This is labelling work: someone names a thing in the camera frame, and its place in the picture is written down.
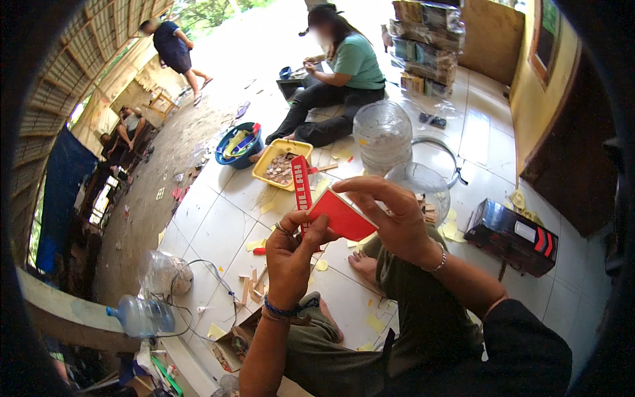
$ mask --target wooden window frame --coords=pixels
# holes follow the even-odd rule
[[[562,35],[562,14],[558,10],[558,20],[556,22],[556,34],[554,35],[554,45],[551,48],[551,54],[549,55],[549,67],[546,67],[542,63],[542,60],[538,56],[538,39],[540,37],[540,28],[542,26],[542,0],[535,0],[534,2],[534,20],[533,20],[533,37],[531,39],[531,51],[529,52],[529,63],[534,73],[538,76],[542,89],[546,90],[549,85],[549,80],[553,69],[556,65],[556,59],[558,57],[558,51],[560,50],[560,39]]]

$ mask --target corrugated metal wall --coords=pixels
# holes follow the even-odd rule
[[[173,0],[87,0],[44,61],[25,111],[13,159],[11,225],[18,263],[29,245],[37,186],[57,134],[76,104],[146,19]]]

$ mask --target red cardboard strip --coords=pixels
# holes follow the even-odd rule
[[[378,229],[366,215],[353,208],[330,187],[326,188],[307,212],[313,220],[322,213],[328,215],[328,227],[349,240],[361,241]]]
[[[311,188],[309,187],[309,174],[307,173],[307,160],[304,156],[296,156],[291,160],[293,172],[293,185],[295,186],[295,202],[298,210],[308,210],[313,205]],[[302,237],[309,224],[300,225]]]

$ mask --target green shirt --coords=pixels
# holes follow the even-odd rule
[[[335,73],[350,74],[345,85],[362,90],[384,88],[384,74],[379,69],[375,51],[368,40],[359,33],[349,34],[337,47],[335,65],[329,62]]]

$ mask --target white tile floor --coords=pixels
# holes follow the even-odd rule
[[[457,212],[457,224],[462,231],[478,203],[486,198],[502,203],[516,188],[514,130],[509,104],[502,96],[503,90],[504,87],[494,80],[459,68],[450,98],[453,110],[440,112],[448,119],[448,126],[444,130],[433,126],[420,130],[422,125],[417,121],[417,114],[411,114],[414,135],[440,138],[457,154],[467,153],[468,158],[461,159],[461,163],[464,162],[462,175],[469,185],[457,183],[450,190],[451,207]],[[399,89],[388,84],[387,92],[391,99],[399,100]],[[428,99],[417,101],[417,105],[428,113],[437,110],[434,104]],[[252,104],[250,112],[254,111],[254,107]],[[415,112],[414,108],[404,108],[410,113]],[[320,121],[341,111],[341,107],[314,109],[308,119]],[[262,122],[263,129],[269,132],[275,130],[285,112],[286,109],[261,111],[259,114],[263,117],[269,115],[267,120],[272,120]],[[481,122],[471,123],[466,114],[472,114]],[[487,144],[484,145],[482,141],[486,136]],[[469,148],[463,150],[467,144],[466,137],[469,137],[470,142],[479,142],[482,146],[473,158],[470,158]],[[330,164],[336,161],[331,155],[344,149],[352,152],[353,160],[348,163],[347,159],[338,159],[339,167],[326,174],[312,176],[312,185],[316,185],[321,178],[327,178],[332,183],[363,171],[359,148],[352,137],[324,148],[316,148],[311,156],[312,165]],[[446,178],[451,174],[449,155],[436,147],[418,145],[414,149],[414,159]],[[523,302],[569,343],[573,349],[575,374],[591,352],[595,329],[610,293],[610,282],[603,272],[601,239],[587,241],[580,237],[569,221],[524,181],[521,180],[519,184],[525,192],[527,207],[537,211],[545,226],[560,237],[558,260],[556,267],[541,278],[521,276],[508,268],[503,284],[512,298]],[[261,214],[260,207],[272,200],[276,202],[275,209]],[[245,244],[266,238],[271,233],[269,227],[294,207],[292,193],[252,178],[251,168],[234,171],[210,161],[170,222],[159,249],[183,256],[186,260],[200,258],[212,261],[218,267],[220,276],[232,290],[239,293],[242,291],[242,281],[238,276],[251,274],[252,269],[258,269],[260,273],[265,263],[264,257],[247,252]],[[449,242],[448,246],[454,255],[494,277],[498,276],[498,260],[465,243]],[[329,268],[324,272],[312,272],[314,282],[309,285],[309,291],[320,291],[330,304],[331,313],[344,332],[345,347],[356,349],[366,343],[379,346],[387,332],[386,325],[398,331],[397,305],[382,300],[348,265],[346,257],[353,249],[343,239],[330,243],[321,255],[321,259],[328,261]],[[188,294],[177,297],[176,303],[188,307],[194,314],[191,327],[199,335],[206,337],[212,323],[229,331],[234,322],[231,296],[216,279],[209,265],[198,262],[192,265],[192,270],[194,286]],[[196,308],[199,306],[208,309],[198,315]],[[243,321],[257,308],[256,302],[250,302],[246,309],[238,312],[236,322]],[[185,330],[186,322],[190,321],[187,313],[184,316],[185,320],[180,316],[178,319],[179,332]],[[381,329],[374,330],[368,326],[368,316],[378,318],[383,324]],[[212,355],[209,342],[192,332],[187,332],[181,338],[212,376],[219,379],[223,375],[224,371]]]

